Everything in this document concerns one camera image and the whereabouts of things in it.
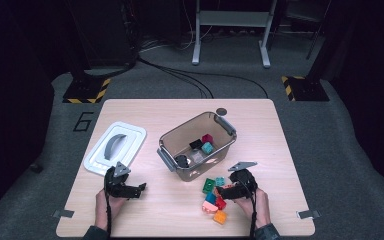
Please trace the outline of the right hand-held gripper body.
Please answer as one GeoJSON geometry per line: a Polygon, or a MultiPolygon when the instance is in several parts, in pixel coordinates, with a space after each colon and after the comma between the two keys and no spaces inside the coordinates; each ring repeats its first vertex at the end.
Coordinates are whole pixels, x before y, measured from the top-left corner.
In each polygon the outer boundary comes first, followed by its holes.
{"type": "Polygon", "coordinates": [[[240,186],[240,192],[230,192],[229,193],[242,193],[246,194],[250,198],[252,194],[258,188],[258,184],[252,173],[248,170],[249,167],[255,166],[256,162],[238,162],[234,166],[229,168],[231,175],[229,179],[234,185],[240,186]]]}

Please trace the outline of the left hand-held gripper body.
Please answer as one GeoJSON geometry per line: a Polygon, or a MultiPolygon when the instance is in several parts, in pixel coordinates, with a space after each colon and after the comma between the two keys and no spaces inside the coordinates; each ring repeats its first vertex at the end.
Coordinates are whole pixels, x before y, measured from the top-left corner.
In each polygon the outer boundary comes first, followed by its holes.
{"type": "Polygon", "coordinates": [[[131,170],[120,161],[115,166],[110,167],[104,177],[104,191],[112,197],[127,198],[127,180],[131,170]]]}

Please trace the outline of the green toy block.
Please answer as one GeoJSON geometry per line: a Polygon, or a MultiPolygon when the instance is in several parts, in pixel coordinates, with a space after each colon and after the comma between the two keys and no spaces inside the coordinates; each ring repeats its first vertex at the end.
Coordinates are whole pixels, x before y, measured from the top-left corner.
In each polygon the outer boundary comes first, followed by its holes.
{"type": "Polygon", "coordinates": [[[204,185],[203,185],[203,188],[202,188],[202,192],[204,194],[208,194],[209,192],[213,191],[214,187],[215,187],[215,180],[207,178],[205,180],[205,182],[204,182],[204,185]]]}

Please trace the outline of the white lid with grey handle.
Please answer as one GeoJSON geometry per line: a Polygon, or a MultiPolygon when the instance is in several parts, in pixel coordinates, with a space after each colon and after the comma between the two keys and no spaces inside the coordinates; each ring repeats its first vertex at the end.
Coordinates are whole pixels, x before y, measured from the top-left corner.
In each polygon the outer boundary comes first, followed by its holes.
{"type": "Polygon", "coordinates": [[[118,162],[129,167],[140,150],[146,130],[121,121],[114,122],[101,135],[83,160],[86,170],[104,176],[118,162]]]}

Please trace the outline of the clear brown storage box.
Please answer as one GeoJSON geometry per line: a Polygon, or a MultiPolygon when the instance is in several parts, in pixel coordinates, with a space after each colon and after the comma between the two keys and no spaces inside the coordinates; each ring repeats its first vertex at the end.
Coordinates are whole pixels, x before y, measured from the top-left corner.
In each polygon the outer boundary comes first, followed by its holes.
{"type": "Polygon", "coordinates": [[[182,181],[190,182],[221,162],[236,139],[236,129],[224,117],[215,112],[203,112],[163,134],[157,153],[171,172],[182,181]],[[214,150],[210,154],[189,146],[205,134],[213,136],[214,150]],[[188,168],[178,166],[175,161],[178,155],[187,157],[188,168]]]}

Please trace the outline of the person's right hand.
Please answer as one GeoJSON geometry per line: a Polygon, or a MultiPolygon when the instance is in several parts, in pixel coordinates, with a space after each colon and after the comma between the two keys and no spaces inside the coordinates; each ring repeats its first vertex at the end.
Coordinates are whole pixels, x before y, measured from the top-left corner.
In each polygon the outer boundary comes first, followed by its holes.
{"type": "Polygon", "coordinates": [[[255,228],[261,228],[271,223],[268,195],[262,189],[257,189],[254,200],[250,198],[235,199],[234,202],[243,210],[245,215],[251,219],[255,215],[255,228]]]}

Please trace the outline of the person's left hand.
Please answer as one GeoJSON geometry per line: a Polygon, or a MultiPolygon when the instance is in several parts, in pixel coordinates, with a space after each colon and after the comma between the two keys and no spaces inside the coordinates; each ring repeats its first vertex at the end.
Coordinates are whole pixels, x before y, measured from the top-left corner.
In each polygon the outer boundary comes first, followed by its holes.
{"type": "Polygon", "coordinates": [[[107,230],[126,201],[126,198],[107,196],[104,190],[100,190],[96,194],[95,226],[107,230]]]}

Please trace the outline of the orange toy block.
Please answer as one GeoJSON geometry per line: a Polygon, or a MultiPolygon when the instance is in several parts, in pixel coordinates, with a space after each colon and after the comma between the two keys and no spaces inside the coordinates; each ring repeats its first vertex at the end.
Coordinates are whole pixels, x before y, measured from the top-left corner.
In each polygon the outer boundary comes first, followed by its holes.
{"type": "Polygon", "coordinates": [[[218,210],[213,216],[213,220],[216,223],[221,225],[223,225],[226,222],[226,219],[227,219],[227,214],[222,210],[218,210]]]}

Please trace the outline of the pink toy block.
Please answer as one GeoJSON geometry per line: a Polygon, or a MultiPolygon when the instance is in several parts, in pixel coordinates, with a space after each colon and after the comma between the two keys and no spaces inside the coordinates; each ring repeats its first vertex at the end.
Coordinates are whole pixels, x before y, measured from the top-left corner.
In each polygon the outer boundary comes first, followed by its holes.
{"type": "Polygon", "coordinates": [[[214,214],[218,211],[218,207],[208,201],[204,201],[202,204],[202,211],[207,214],[214,214]]]}

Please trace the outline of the grey tape strip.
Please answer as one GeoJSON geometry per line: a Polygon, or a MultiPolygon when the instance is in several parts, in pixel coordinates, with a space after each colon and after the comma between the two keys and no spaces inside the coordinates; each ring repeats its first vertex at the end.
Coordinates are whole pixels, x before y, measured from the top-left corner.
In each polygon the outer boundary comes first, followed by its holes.
{"type": "Polygon", "coordinates": [[[55,210],[52,216],[54,218],[71,218],[74,215],[74,212],[71,210],[65,210],[65,209],[60,209],[60,210],[55,210]]]}
{"type": "Polygon", "coordinates": [[[318,210],[306,210],[306,211],[298,212],[297,216],[300,219],[307,219],[307,218],[315,219],[315,218],[319,218],[321,214],[318,210]]]}

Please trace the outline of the black yellow striped base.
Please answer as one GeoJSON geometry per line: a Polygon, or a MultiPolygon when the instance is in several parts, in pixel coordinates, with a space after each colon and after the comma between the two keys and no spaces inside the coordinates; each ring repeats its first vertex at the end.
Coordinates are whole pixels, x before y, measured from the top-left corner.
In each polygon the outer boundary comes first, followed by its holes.
{"type": "Polygon", "coordinates": [[[290,101],[328,101],[329,97],[319,81],[311,82],[302,76],[282,76],[290,101]]]}
{"type": "Polygon", "coordinates": [[[64,103],[99,103],[104,97],[110,79],[90,79],[87,85],[72,82],[63,95],[64,103]]]}

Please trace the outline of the black cabinet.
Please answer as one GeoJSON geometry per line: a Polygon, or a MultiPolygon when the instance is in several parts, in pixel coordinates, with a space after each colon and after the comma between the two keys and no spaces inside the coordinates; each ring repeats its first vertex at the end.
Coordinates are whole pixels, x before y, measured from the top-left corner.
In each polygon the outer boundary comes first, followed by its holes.
{"type": "Polygon", "coordinates": [[[68,7],[90,67],[135,63],[124,0],[68,0],[68,7]]]}

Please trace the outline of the white metal stand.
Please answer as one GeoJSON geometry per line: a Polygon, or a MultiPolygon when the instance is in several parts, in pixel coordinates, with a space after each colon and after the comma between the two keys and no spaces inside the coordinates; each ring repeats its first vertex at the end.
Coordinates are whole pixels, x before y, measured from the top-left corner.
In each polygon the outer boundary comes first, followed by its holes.
{"type": "Polygon", "coordinates": [[[271,67],[267,42],[278,0],[270,0],[270,9],[265,12],[202,10],[201,0],[196,0],[195,11],[195,45],[192,64],[200,63],[201,27],[202,26],[230,26],[230,27],[259,27],[264,29],[264,35],[258,42],[263,67],[271,67]]]}

